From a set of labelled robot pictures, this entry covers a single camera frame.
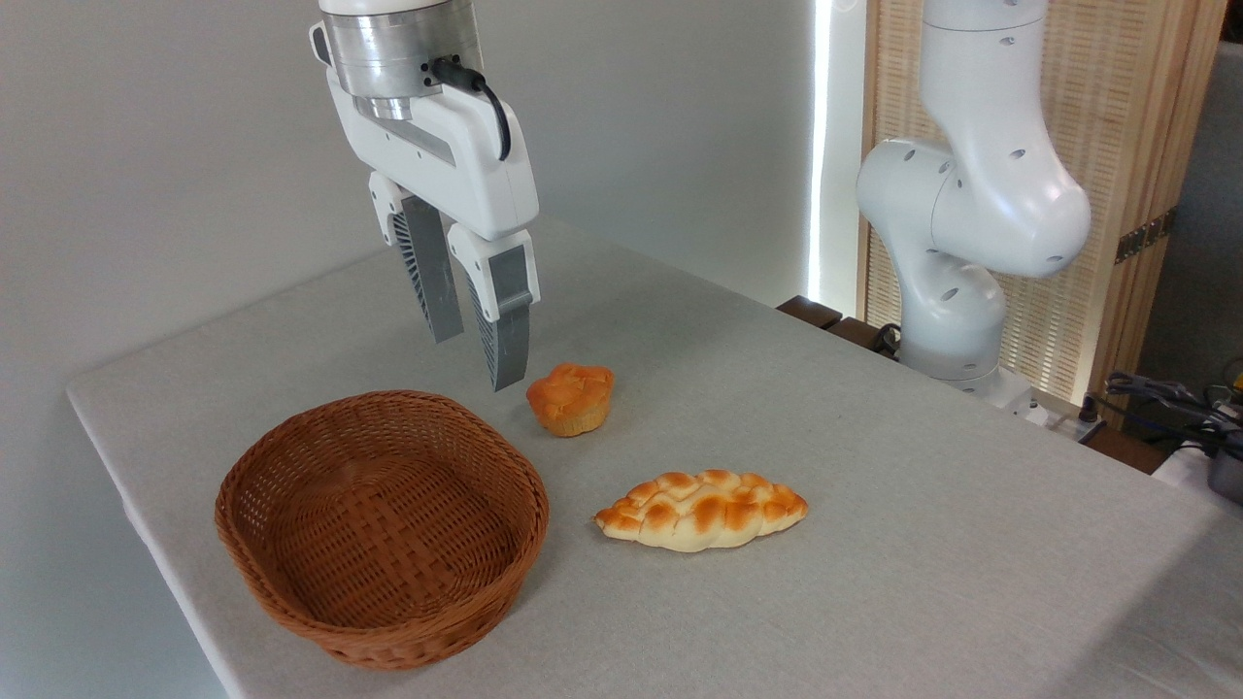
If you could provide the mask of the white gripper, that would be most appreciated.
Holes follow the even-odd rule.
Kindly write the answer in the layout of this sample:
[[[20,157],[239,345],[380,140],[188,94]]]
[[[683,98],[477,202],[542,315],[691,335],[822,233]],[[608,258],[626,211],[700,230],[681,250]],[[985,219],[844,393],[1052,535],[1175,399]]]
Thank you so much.
[[[462,333],[449,243],[493,391],[523,381],[541,294],[521,229],[539,203],[520,121],[484,80],[479,25],[321,21],[310,39],[346,139],[374,170],[379,229],[401,252],[435,345]],[[440,211],[462,225],[445,234]]]

